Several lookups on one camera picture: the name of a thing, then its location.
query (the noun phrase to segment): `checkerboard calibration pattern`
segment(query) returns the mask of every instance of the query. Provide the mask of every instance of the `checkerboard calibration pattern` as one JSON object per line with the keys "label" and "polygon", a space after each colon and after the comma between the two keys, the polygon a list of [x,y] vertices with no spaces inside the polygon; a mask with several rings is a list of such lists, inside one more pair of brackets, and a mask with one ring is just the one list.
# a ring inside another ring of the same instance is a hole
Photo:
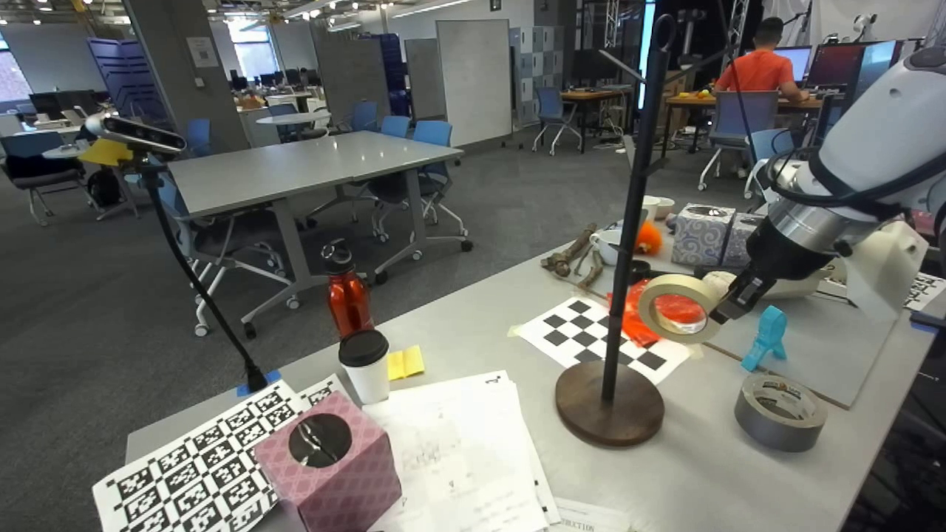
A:
{"label": "checkerboard calibration pattern", "polygon": [[[519,324],[516,333],[555,364],[572,365],[606,353],[608,311],[592,299],[566,299]],[[652,384],[668,378],[685,358],[689,349],[682,343],[658,339],[640,349],[621,333],[618,361]]]}

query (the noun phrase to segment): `cardboard box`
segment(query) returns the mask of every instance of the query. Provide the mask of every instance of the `cardboard box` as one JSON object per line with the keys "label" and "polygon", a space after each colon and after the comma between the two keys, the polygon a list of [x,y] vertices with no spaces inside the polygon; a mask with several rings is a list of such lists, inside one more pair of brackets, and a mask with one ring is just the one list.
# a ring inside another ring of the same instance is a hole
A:
{"label": "cardboard box", "polygon": [[401,495],[386,430],[345,395],[312,404],[255,457],[308,532],[364,532]]}

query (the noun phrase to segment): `black stand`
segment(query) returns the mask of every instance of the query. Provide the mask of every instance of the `black stand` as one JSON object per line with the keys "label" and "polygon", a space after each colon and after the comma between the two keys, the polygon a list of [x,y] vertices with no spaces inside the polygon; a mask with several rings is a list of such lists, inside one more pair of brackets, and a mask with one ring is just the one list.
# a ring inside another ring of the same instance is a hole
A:
{"label": "black stand", "polygon": [[663,24],[671,24],[668,15],[663,15],[652,24],[649,67],[645,81],[648,84],[645,114],[640,114],[640,130],[636,139],[636,155],[630,169],[624,231],[621,231],[618,265],[614,265],[606,361],[575,364],[566,371],[562,371],[555,384],[555,408],[562,423],[575,438],[600,446],[640,444],[658,430],[658,423],[666,412],[658,390],[645,374],[627,365],[618,365],[624,299],[627,299],[633,244],[640,222],[640,204],[648,192],[657,111],[658,111],[666,64],[668,64],[668,45],[658,45],[663,37],[657,36]]}
{"label": "black stand", "polygon": [[175,241],[175,231],[170,231],[170,222],[159,204],[159,195],[157,195],[157,185],[159,185],[159,178],[157,178],[157,169],[142,163],[144,152],[132,151],[135,152],[135,170],[142,170],[144,178],[144,189],[148,189],[148,198],[153,204],[153,211],[157,211],[157,222],[166,234],[166,241],[179,265],[179,271],[185,275],[185,281],[197,290],[197,296],[207,300],[212,319],[218,322],[218,328],[227,333],[227,339],[235,346],[240,358],[243,358],[243,368],[244,368],[244,390],[255,392],[255,390],[263,390],[266,387],[266,374],[263,368],[252,361],[252,353],[244,350],[244,346],[235,339],[232,328],[227,324],[225,313],[215,306],[215,300],[210,299],[210,293],[203,290],[200,278],[190,268],[185,257],[179,253],[178,241]]}

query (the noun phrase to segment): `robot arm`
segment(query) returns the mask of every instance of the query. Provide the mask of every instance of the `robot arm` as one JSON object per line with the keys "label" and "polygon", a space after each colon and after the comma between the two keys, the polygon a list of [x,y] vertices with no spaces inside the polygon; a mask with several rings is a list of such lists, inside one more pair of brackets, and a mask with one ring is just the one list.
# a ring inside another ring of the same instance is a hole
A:
{"label": "robot arm", "polygon": [[713,319],[748,313],[773,281],[800,281],[850,253],[880,222],[926,201],[946,211],[946,47],[890,67],[827,132],[809,163],[778,175],[768,219],[748,240],[750,262]]}

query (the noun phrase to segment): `gray carpet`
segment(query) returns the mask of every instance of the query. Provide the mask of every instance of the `gray carpet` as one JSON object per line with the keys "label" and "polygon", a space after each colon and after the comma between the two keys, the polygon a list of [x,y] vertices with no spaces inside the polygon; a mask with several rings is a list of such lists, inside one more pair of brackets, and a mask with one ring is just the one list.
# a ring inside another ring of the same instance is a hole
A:
{"label": "gray carpet", "polygon": [[[652,170],[649,192],[741,204],[735,179],[694,192],[707,152]],[[506,265],[569,240],[587,222],[624,210],[627,160],[606,146],[559,155],[516,146],[470,152],[451,169],[450,204],[467,219],[475,247],[436,244],[392,268],[371,290],[376,319],[398,316]],[[191,337],[191,293],[151,210],[95,222],[79,195],[49,201],[59,211],[34,228],[23,195],[0,185],[0,528],[96,528],[92,485],[125,460],[125,438],[218,390],[243,365],[222,330]],[[365,222],[331,211],[308,234],[318,241],[352,234],[368,265],[397,241],[365,240]],[[218,293],[227,316],[266,296],[266,284],[231,278]],[[259,316],[249,343],[259,365],[284,365],[334,339],[321,293],[295,313]]]}

